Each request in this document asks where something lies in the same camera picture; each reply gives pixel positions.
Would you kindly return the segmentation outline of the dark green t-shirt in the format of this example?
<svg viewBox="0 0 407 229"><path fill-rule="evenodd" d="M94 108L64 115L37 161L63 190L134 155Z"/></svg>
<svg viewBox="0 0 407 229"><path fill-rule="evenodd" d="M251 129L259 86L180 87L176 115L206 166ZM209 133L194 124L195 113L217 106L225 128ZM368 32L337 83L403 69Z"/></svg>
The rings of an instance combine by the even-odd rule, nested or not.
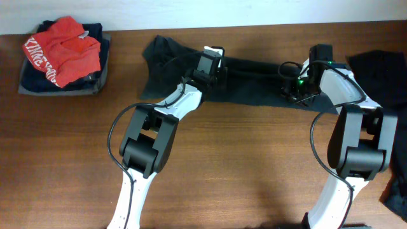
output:
<svg viewBox="0 0 407 229"><path fill-rule="evenodd" d="M203 52L179 44L170 37L157 35L142 53L148 65L148 81L142 99L159 99L170 95L181 78L198 67ZM250 106L324 111L333 106L326 95L318 95L310 107L294 105L281 96L283 79L278 64L225 57L228 68L226 91L211 92L211 102L232 102Z"/></svg>

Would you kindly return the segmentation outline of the black garment white logo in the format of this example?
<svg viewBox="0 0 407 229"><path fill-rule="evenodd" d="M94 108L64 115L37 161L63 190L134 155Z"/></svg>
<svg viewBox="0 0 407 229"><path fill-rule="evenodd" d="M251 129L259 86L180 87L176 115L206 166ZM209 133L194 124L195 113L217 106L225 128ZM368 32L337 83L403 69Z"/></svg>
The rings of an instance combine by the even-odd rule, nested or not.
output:
<svg viewBox="0 0 407 229"><path fill-rule="evenodd" d="M397 113L392 152L392 179L382 203L406 221L406 59L402 52L373 50L347 58L365 93Z"/></svg>

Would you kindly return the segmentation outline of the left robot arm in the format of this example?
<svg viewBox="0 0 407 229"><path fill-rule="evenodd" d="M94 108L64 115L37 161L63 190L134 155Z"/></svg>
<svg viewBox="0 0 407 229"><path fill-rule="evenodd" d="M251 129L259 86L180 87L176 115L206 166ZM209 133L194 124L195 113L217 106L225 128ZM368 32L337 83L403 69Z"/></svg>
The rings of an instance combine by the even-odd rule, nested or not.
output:
<svg viewBox="0 0 407 229"><path fill-rule="evenodd" d="M206 46L199 52L194 69L186 71L176 89L156 104L135 103L121 114L133 115L120 144L123 172L118 203L109 228L139 228L149 187L169 159L179 122L198 109L206 97L224 80L224 48Z"/></svg>

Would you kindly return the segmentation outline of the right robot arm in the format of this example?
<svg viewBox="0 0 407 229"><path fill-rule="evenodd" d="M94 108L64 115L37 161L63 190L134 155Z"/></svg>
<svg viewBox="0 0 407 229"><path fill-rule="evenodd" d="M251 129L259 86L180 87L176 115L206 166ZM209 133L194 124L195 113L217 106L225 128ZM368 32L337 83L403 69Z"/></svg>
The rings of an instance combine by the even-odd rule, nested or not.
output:
<svg viewBox="0 0 407 229"><path fill-rule="evenodd" d="M324 94L339 114L328 144L328 163L315 158L328 180L301 227L344 228L357 194L389 167L397 114L372 100L348 65L334 61L331 45L312 46L309 58L296 67L300 72L294 76L278 73L284 80L283 96L304 104Z"/></svg>

